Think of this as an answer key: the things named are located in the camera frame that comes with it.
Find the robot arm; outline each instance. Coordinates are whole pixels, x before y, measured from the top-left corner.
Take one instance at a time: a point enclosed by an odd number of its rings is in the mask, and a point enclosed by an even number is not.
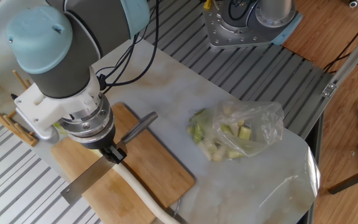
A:
[[[7,26],[6,39],[34,84],[17,111],[41,139],[58,141],[59,121],[90,149],[109,147],[114,116],[91,65],[149,23],[146,0],[66,0],[28,9]]]

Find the bolt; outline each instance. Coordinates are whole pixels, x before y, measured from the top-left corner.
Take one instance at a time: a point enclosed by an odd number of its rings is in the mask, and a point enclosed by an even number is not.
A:
[[[85,123],[85,124],[83,124],[82,125],[82,128],[83,129],[89,129],[91,126],[90,126],[90,124],[88,124],[88,123]]]

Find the wooden cutting board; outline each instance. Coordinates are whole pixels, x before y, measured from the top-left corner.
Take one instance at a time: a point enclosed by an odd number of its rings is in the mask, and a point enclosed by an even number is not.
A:
[[[137,124],[138,119],[122,103],[116,103],[111,108],[116,125],[114,142],[118,142]],[[124,159],[127,167],[164,208],[176,202],[194,185],[192,176],[148,130],[133,139],[127,150],[128,155]],[[70,138],[54,145],[51,153],[71,180],[99,159],[98,155]],[[112,169],[83,197],[105,224],[143,224],[155,219],[125,180]]]

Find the metal bracket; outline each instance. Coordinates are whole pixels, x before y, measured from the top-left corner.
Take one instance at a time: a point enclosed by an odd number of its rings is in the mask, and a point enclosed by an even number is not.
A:
[[[333,96],[334,92],[336,91],[337,86],[333,83],[328,83],[328,85],[324,88],[321,96],[325,98],[329,98]]]

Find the light blue robot joint cap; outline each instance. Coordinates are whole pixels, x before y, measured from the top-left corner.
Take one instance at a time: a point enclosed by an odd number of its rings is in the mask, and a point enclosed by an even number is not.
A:
[[[127,17],[131,39],[141,31],[150,20],[149,5],[146,0],[121,0],[122,8]]]
[[[23,70],[40,74],[63,60],[70,49],[73,31],[70,21],[57,9],[37,6],[9,21],[6,39]]]

